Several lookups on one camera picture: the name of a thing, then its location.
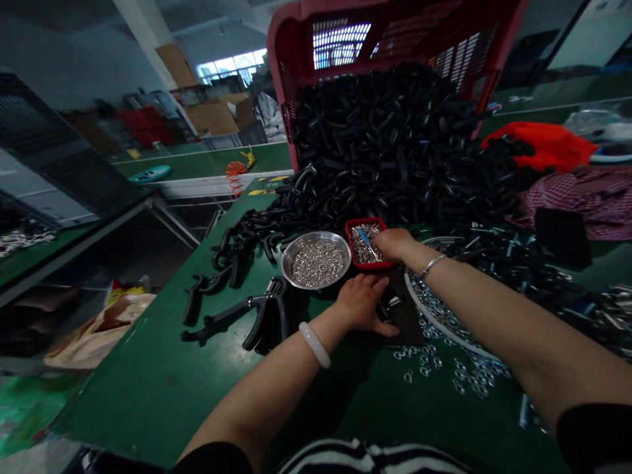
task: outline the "metal table frame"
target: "metal table frame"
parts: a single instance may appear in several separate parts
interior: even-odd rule
[[[182,240],[190,249],[194,250],[199,246],[199,240],[196,238],[191,229],[189,229],[182,219],[173,212],[162,197],[158,196],[157,193],[152,193],[143,198],[141,202],[133,206],[131,209],[115,217],[93,234],[90,234],[86,238],[79,238],[76,243],[71,244],[65,250],[61,250],[44,266],[31,273],[29,273],[29,270],[26,270],[20,278],[17,278],[14,283],[9,284],[7,289],[0,294],[0,307],[10,303],[19,295],[41,282],[44,278],[48,277],[51,273],[59,270],[70,260],[74,259],[84,250],[88,249],[103,237],[110,234],[110,232],[116,230],[130,219],[133,219],[144,209],[149,209],[156,219],[163,223],[165,227],[173,232],[173,234]]]

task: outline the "black sleeve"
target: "black sleeve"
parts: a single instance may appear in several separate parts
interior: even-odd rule
[[[575,474],[632,471],[632,406],[590,404],[571,408],[558,421],[558,444]]]
[[[244,452],[234,444],[212,442],[187,454],[176,464],[172,473],[252,474],[252,467]]]

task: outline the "pile of black plastic parts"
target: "pile of black plastic parts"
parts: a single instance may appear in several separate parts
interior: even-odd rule
[[[276,239],[343,232],[346,221],[371,215],[388,226],[501,223],[518,208],[517,193],[540,177],[519,170],[514,157],[535,150],[511,136],[481,149],[471,137],[491,112],[477,114],[476,106],[418,64],[301,90],[293,136],[301,170],[276,189],[268,209],[248,211],[227,230],[214,267],[233,265],[236,287],[260,242],[271,258]]]

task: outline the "red cloth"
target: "red cloth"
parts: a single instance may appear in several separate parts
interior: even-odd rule
[[[526,217],[512,219],[535,228],[538,207],[582,214],[589,240],[632,240],[632,167],[583,167],[550,174],[520,193]]]
[[[520,167],[530,166],[538,171],[555,166],[558,172],[565,173],[577,165],[588,165],[599,148],[561,125],[537,122],[512,122],[488,136],[483,147],[488,147],[490,138],[500,138],[505,134],[513,135],[536,149],[534,157],[516,157],[515,161]]]

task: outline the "woman's right hand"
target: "woman's right hand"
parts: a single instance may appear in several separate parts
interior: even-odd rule
[[[404,228],[387,229],[375,236],[375,245],[387,260],[401,261],[406,258],[408,249],[414,245],[415,239]]]

